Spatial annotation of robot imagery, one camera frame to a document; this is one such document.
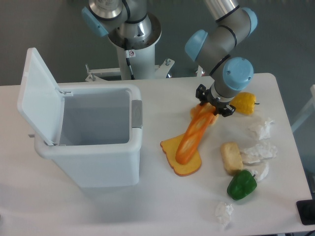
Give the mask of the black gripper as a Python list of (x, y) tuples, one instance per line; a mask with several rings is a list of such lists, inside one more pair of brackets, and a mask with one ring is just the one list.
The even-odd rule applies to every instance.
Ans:
[(206, 103), (210, 103), (215, 107), (214, 115), (221, 115), (222, 117), (228, 117), (234, 114), (236, 107), (221, 102), (221, 97), (215, 97), (212, 93), (212, 88), (207, 89), (203, 84), (200, 84), (195, 93), (195, 97), (200, 101), (199, 105), (202, 106)]

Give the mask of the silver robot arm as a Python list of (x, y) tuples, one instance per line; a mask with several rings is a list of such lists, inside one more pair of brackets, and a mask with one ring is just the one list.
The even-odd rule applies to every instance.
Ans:
[[(231, 100), (253, 77), (252, 64), (247, 59), (231, 57), (230, 52), (255, 30), (257, 16), (235, 0), (207, 0), (205, 4), (218, 26), (213, 33), (194, 33), (185, 52), (214, 80), (210, 88), (197, 88), (197, 99), (202, 104), (210, 103), (217, 114), (227, 117), (235, 111)], [(156, 77), (155, 45), (161, 26), (148, 12), (146, 1), (91, 0), (81, 14), (94, 34), (108, 37), (115, 45), (123, 80)]]

